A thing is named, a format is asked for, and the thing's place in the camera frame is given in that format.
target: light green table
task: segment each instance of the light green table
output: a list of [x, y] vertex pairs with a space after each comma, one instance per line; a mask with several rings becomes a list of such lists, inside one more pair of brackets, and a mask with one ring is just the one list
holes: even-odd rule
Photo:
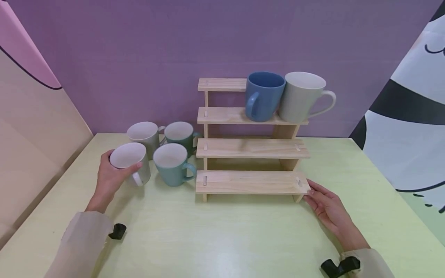
[[[93, 194], [100, 154], [127, 143], [96, 135], [0, 252], [0, 277], [42, 277], [66, 226]], [[301, 169], [336, 192], [396, 277], [443, 277], [445, 248], [350, 139], [304, 138]], [[200, 161], [191, 158], [200, 166]], [[123, 185], [107, 214], [127, 225], [110, 240], [96, 275], [113, 277], [323, 277], [336, 244], [306, 203], [291, 196], [194, 194], [194, 181], [166, 186], [150, 165], [144, 190]]]

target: wooden shelf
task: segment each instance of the wooden shelf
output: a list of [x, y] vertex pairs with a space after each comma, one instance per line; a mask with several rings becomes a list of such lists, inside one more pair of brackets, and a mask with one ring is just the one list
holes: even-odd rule
[[207, 158], [309, 158], [300, 139], [199, 138], [196, 157]]
[[214, 125], [307, 125], [306, 120], [302, 123], [289, 123], [283, 121], [276, 113], [265, 122], [251, 121], [246, 117], [244, 107], [199, 107], [198, 124]]
[[245, 92], [246, 78], [200, 78], [198, 91]]
[[310, 189], [302, 172], [198, 171], [196, 193], [305, 195]]

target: black clip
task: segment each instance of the black clip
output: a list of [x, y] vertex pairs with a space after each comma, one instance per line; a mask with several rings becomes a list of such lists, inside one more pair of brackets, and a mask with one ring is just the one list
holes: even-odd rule
[[109, 234], [108, 236], [111, 239], [122, 239], [122, 237], [125, 234], [125, 231], [127, 230], [127, 227], [124, 224], [114, 224], [113, 232]]
[[356, 257], [347, 257], [342, 260], [337, 267], [335, 263], [329, 259], [321, 264], [321, 269], [325, 271], [329, 278], [338, 278], [349, 271], [360, 269], [360, 260]]

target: ceramic mug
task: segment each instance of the ceramic mug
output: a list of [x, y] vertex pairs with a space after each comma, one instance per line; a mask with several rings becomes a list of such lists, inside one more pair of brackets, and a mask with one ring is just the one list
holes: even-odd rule
[[193, 139], [195, 137], [202, 137], [201, 133], [193, 132], [193, 126], [184, 121], [177, 121], [169, 124], [164, 130], [165, 138], [161, 145], [167, 140], [168, 143], [178, 143], [187, 149], [187, 157], [190, 157], [196, 147], [193, 147]]
[[159, 133], [166, 127], [158, 127], [155, 123], [143, 121], [130, 126], [127, 136], [132, 142], [138, 142], [147, 149], [148, 160], [153, 159], [154, 151], [159, 148]]
[[[283, 120], [301, 123], [334, 107], [336, 96], [332, 91], [324, 91], [326, 81], [320, 76], [312, 73], [293, 72], [286, 74], [284, 78], [287, 84], [278, 109], [278, 115]], [[326, 109], [309, 114], [309, 110], [316, 100], [324, 95], [332, 98], [332, 104]]]
[[110, 155], [110, 163], [118, 169], [124, 169], [142, 162], [142, 167], [127, 178], [127, 182], [137, 186], [143, 186], [151, 177], [150, 163], [147, 158], [147, 150], [141, 143], [128, 143], [115, 149]]
[[251, 73], [246, 83], [246, 116], [256, 122], [270, 120], [285, 85], [284, 78], [276, 73]]
[[[196, 168], [187, 163], [187, 149], [183, 145], [171, 143], [159, 147], [153, 154], [153, 161], [168, 186], [180, 186], [196, 177]], [[187, 177], [187, 169], [192, 171], [192, 176]]]

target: wooden tiered stand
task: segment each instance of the wooden tiered stand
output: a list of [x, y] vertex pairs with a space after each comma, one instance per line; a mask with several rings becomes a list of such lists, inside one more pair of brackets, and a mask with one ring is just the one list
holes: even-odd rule
[[[244, 107], [209, 107], [209, 92], [245, 92], [245, 78], [200, 78], [198, 91], [204, 92], [205, 107], [199, 107], [198, 124], [204, 124], [204, 138], [198, 139], [196, 157], [204, 159], [198, 171], [196, 193], [292, 195], [299, 202], [310, 189], [304, 173], [297, 171], [301, 159], [310, 154], [296, 139], [300, 124], [283, 121], [277, 114], [266, 122], [248, 119]], [[274, 125], [271, 139], [209, 138], [208, 125]], [[208, 169], [208, 158], [279, 159], [283, 171], [228, 171]]]

